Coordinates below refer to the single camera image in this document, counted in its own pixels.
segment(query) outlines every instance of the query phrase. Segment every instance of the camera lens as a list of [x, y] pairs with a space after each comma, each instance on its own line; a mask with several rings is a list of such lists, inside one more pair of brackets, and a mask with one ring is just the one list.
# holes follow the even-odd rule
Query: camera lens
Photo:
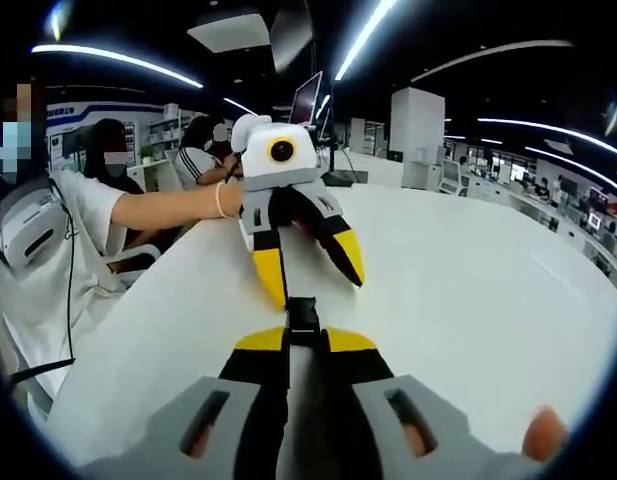
[[294, 154], [295, 147], [285, 140], [275, 143], [270, 149], [270, 156], [275, 162], [287, 162]]

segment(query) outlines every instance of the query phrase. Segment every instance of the bracelet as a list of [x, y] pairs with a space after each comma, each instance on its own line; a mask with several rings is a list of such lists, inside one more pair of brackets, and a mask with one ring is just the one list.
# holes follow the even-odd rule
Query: bracelet
[[219, 189], [222, 186], [223, 186], [222, 182], [217, 183], [217, 188], [215, 188], [215, 204], [217, 205], [217, 210], [219, 210], [219, 215], [221, 215], [222, 218], [229, 218], [228, 215], [226, 215], [223, 209], [221, 208], [221, 202], [219, 201]]

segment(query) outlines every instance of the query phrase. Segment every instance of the black ceiling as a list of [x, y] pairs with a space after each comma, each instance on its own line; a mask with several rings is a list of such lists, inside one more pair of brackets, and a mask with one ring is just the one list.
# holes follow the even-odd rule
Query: black ceiling
[[[223, 96], [258, 113], [289, 104], [295, 88], [315, 70], [336, 73], [361, 26], [379, 0], [306, 0], [315, 42], [283, 74], [274, 69], [268, 47], [212, 54], [186, 31], [198, 18], [217, 11], [256, 9], [268, 27], [282, 2], [290, 0], [170, 0], [150, 3], [79, 0], [63, 32], [62, 43], [90, 45], [146, 59], [190, 76], [206, 88], [188, 88], [141, 69], [79, 55], [43, 54], [35, 70], [47, 85], [102, 85], [137, 91], [53, 89], [50, 101], [84, 96], [177, 102], [189, 108], [217, 107]], [[607, 111], [617, 105], [617, 11], [610, 2], [581, 7], [566, 0], [397, 0], [374, 32], [346, 78], [337, 84], [336, 116], [388, 122], [391, 95], [412, 85], [445, 97], [447, 133], [504, 141], [508, 151], [525, 146], [549, 150], [544, 139], [562, 134], [476, 122], [497, 117], [557, 125], [585, 132], [617, 147], [617, 129], [605, 137]], [[54, 2], [26, 6], [17, 18], [13, 44], [45, 43], [41, 29]], [[529, 48], [489, 55], [426, 77], [411, 79], [453, 59], [528, 40], [568, 40], [572, 48]], [[241, 112], [220, 105], [228, 116]], [[579, 163], [608, 176], [617, 155], [579, 140], [569, 141]]]

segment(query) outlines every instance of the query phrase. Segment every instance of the potted plant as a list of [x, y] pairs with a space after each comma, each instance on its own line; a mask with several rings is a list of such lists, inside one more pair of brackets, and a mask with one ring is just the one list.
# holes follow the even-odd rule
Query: potted plant
[[148, 165], [155, 158], [155, 147], [152, 145], [144, 145], [139, 150], [139, 156], [141, 157], [141, 162], [144, 165]]

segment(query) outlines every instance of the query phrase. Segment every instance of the robot eye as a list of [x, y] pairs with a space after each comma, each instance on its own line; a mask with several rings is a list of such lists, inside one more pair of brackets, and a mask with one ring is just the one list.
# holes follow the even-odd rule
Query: robot eye
[[289, 140], [276, 140], [270, 146], [270, 158], [274, 162], [285, 163], [295, 155], [295, 146]]

